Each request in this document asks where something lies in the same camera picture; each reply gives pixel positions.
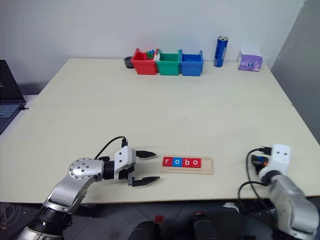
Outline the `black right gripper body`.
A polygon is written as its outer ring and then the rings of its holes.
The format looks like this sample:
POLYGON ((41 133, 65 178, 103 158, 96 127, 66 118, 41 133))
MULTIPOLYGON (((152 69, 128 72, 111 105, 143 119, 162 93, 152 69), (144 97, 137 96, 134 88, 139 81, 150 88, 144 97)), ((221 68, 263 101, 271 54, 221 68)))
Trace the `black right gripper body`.
POLYGON ((251 163, 255 168, 256 174, 258 174, 268 164, 268 158, 265 156, 251 155, 251 163))

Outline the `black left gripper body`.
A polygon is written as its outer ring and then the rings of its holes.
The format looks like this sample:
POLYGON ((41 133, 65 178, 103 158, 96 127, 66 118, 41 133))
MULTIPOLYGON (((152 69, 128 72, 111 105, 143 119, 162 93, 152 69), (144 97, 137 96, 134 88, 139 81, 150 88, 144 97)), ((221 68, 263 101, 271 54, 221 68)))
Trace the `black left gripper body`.
POLYGON ((133 176, 133 173, 135 171, 135 164, 131 164, 129 166, 126 166, 122 170, 120 170, 118 174, 119 180, 127 180, 128 185, 135 187, 135 177, 133 176))

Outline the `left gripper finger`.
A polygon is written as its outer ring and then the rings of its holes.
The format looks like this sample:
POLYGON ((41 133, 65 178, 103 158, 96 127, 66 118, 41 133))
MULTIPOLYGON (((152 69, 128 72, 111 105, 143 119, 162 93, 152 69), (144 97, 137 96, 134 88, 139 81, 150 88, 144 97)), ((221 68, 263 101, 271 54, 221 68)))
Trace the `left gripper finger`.
POLYGON ((143 177, 142 179, 135 180, 135 178, 132 178, 132 187, 140 187, 144 185, 148 185, 156 180, 158 180, 159 176, 149 176, 149 177, 143 177))
POLYGON ((157 154, 151 151, 146 151, 146 150, 137 150, 136 151, 136 157, 137 158, 153 158, 157 154))

